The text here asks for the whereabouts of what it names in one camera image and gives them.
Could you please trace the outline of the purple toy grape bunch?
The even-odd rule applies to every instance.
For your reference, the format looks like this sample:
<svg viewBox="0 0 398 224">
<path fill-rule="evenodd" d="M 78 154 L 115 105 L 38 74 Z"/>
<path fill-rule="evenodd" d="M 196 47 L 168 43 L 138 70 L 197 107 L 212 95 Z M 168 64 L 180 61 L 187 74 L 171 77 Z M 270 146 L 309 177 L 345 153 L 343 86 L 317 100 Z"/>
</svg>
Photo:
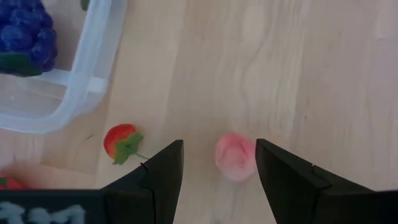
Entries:
<svg viewBox="0 0 398 224">
<path fill-rule="evenodd" d="M 0 73 L 34 77 L 54 69 L 53 19 L 41 0 L 0 0 Z"/>
</svg>

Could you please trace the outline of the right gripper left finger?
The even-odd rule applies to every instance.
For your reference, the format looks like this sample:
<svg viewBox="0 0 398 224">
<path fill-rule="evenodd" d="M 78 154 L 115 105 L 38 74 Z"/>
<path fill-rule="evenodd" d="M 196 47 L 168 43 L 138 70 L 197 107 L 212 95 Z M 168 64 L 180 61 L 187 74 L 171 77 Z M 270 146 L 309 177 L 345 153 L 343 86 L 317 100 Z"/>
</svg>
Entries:
<svg viewBox="0 0 398 224">
<path fill-rule="evenodd" d="M 183 141 L 103 188 L 106 224 L 173 224 L 183 178 Z"/>
</svg>

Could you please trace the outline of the clear plastic tupperware container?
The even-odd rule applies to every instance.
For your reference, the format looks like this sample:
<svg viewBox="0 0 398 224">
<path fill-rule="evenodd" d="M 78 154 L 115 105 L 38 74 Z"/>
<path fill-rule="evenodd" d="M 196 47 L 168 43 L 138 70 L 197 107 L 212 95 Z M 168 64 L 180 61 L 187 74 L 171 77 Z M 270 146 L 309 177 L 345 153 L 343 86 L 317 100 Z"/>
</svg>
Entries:
<svg viewBox="0 0 398 224">
<path fill-rule="evenodd" d="M 0 128 L 49 133 L 91 111 L 106 94 L 127 0 L 41 0 L 53 19 L 54 69 L 34 77 L 0 73 Z"/>
</svg>

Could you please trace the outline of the pink toy peach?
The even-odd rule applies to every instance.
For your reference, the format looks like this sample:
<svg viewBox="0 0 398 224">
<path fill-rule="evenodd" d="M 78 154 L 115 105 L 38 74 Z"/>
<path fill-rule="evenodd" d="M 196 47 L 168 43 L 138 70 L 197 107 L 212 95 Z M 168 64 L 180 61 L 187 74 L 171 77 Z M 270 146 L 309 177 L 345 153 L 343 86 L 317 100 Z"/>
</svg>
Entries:
<svg viewBox="0 0 398 224">
<path fill-rule="evenodd" d="M 238 134 L 220 137 L 215 146 L 215 164 L 229 180 L 241 182 L 255 173 L 255 142 Z"/>
</svg>

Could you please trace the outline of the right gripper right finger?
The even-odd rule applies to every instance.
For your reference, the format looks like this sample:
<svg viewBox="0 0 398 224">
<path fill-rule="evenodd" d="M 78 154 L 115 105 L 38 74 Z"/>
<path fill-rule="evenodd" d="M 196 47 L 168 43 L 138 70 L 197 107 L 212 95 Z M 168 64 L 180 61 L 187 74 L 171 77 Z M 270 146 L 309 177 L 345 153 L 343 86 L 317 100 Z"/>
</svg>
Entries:
<svg viewBox="0 0 398 224">
<path fill-rule="evenodd" d="M 256 165 L 277 224 L 398 224 L 398 190 L 368 189 L 265 139 Z"/>
</svg>

